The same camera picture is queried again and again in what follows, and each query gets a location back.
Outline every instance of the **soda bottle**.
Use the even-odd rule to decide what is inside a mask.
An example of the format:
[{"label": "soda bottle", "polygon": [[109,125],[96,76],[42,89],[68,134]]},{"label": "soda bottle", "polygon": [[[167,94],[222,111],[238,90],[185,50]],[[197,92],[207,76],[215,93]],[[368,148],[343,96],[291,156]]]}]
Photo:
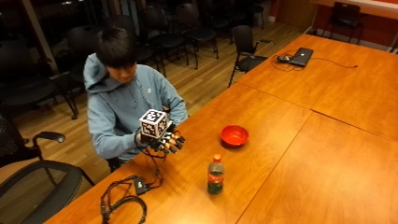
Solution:
[{"label": "soda bottle", "polygon": [[223,165],[221,163],[221,155],[214,154],[213,162],[209,164],[207,171],[207,192],[218,194],[222,191],[223,182]]}]

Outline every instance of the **young man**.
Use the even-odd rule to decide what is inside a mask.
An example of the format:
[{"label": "young man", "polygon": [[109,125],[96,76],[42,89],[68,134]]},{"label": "young man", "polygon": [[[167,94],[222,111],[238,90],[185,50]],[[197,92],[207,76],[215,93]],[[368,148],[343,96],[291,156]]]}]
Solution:
[{"label": "young man", "polygon": [[185,102],[161,73],[137,64],[134,41],[124,29],[98,33],[84,74],[93,146],[104,159],[129,161],[143,147],[139,117],[147,109],[162,111],[166,106],[178,125],[187,118]]}]

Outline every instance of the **gray hoodie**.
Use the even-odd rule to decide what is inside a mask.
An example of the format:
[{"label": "gray hoodie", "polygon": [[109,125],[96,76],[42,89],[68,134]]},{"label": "gray hoodie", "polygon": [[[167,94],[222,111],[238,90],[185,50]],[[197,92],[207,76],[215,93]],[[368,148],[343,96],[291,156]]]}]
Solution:
[{"label": "gray hoodie", "polygon": [[106,73],[96,54],[85,61],[85,89],[88,91],[88,129],[93,146],[104,159],[130,160],[138,153],[134,136],[139,117],[147,109],[170,108],[170,119],[179,124],[187,118],[185,102],[161,73],[146,65],[137,65],[129,83],[120,83]]}]

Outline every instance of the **bottle cap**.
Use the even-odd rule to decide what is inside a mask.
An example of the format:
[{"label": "bottle cap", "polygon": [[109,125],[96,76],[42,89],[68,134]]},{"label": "bottle cap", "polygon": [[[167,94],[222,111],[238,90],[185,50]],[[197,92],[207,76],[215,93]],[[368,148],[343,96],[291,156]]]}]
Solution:
[{"label": "bottle cap", "polygon": [[214,154],[213,161],[214,162],[221,162],[221,155],[219,154]]}]

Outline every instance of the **red bowl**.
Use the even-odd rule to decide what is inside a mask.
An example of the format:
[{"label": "red bowl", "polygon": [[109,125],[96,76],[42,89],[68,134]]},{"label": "red bowl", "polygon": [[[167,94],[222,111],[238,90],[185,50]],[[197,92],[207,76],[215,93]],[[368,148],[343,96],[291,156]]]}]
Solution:
[{"label": "red bowl", "polygon": [[247,142],[249,133],[238,125],[227,125],[221,131],[221,139],[227,145],[239,147]]}]

